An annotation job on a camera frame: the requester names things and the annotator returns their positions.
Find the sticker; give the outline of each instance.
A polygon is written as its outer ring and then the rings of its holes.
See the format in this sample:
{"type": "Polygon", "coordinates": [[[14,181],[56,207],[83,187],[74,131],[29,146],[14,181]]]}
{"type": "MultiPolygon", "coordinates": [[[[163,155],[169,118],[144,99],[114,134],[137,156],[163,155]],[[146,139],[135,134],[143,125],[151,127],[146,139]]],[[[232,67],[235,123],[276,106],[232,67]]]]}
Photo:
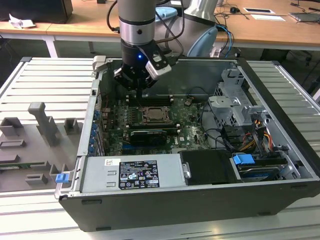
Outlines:
{"type": "Polygon", "coordinates": [[[119,166],[121,158],[109,158],[104,160],[105,166],[119,166]]]}
{"type": "Polygon", "coordinates": [[[159,187],[160,182],[156,160],[119,162],[119,188],[121,190],[159,187]]]}

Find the computer case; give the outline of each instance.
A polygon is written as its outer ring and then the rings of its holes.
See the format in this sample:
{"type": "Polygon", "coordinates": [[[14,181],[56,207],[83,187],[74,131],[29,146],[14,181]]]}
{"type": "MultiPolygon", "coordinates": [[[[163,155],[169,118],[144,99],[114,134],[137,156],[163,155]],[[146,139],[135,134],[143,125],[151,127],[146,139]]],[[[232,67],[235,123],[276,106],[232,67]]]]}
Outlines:
{"type": "Polygon", "coordinates": [[[1,0],[0,21],[13,17],[34,22],[65,24],[73,12],[71,0],[1,0]]]}

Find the black box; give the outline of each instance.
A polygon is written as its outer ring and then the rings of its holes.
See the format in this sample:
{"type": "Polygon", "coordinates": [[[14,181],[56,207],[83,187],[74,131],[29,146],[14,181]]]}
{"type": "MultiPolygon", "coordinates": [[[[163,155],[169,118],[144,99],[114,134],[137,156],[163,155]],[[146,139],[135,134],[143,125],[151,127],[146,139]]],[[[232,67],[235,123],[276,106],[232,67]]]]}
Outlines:
{"type": "Polygon", "coordinates": [[[71,0],[0,0],[0,21],[13,17],[65,24],[73,12],[71,0]]]}
{"type": "Polygon", "coordinates": [[[186,150],[180,152],[183,164],[188,164],[191,178],[188,186],[204,184],[234,184],[236,174],[231,165],[231,153],[223,149],[186,150]]]}

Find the paper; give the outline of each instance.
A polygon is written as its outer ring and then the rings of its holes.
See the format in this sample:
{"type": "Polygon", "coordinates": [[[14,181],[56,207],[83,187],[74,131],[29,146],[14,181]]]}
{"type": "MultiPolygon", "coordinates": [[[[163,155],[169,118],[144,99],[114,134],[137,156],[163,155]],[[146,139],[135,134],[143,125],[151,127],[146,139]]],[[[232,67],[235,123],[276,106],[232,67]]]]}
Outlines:
{"type": "Polygon", "coordinates": [[[286,21],[280,16],[267,16],[267,15],[258,15],[258,14],[251,14],[251,16],[255,20],[271,20],[271,21],[286,21]]]}
{"type": "Polygon", "coordinates": [[[35,27],[36,25],[34,24],[34,22],[30,19],[27,19],[27,20],[21,20],[21,19],[18,19],[14,16],[12,16],[11,14],[9,14],[10,16],[10,20],[9,20],[9,23],[17,28],[17,29],[22,29],[22,28],[31,28],[31,27],[35,27]]]}
{"type": "Polygon", "coordinates": [[[173,0],[173,1],[170,1],[171,2],[171,4],[172,5],[179,5],[179,6],[181,6],[181,2],[178,0],[178,1],[176,1],[176,0],[173,0]]]}

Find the light blue component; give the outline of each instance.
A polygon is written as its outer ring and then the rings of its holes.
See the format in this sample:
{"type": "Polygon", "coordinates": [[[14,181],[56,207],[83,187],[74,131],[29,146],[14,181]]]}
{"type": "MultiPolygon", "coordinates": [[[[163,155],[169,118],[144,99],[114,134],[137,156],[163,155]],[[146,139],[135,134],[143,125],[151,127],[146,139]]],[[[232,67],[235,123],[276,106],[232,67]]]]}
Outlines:
{"type": "Polygon", "coordinates": [[[236,165],[256,163],[251,154],[237,154],[233,157],[233,161],[236,165]]]}
{"type": "Polygon", "coordinates": [[[67,184],[69,183],[69,173],[59,173],[55,177],[55,183],[57,184],[67,184]]]}
{"type": "Polygon", "coordinates": [[[217,38],[218,30],[215,26],[208,29],[192,45],[187,57],[209,57],[210,50],[217,38]]]}
{"type": "Polygon", "coordinates": [[[95,151],[95,148],[93,146],[88,147],[88,152],[93,153],[95,151]]]}
{"type": "MultiPolygon", "coordinates": [[[[159,6],[155,8],[159,16],[165,21],[178,15],[177,9],[168,6],[159,6]]],[[[155,22],[160,22],[158,16],[155,16],[155,22]]]]}

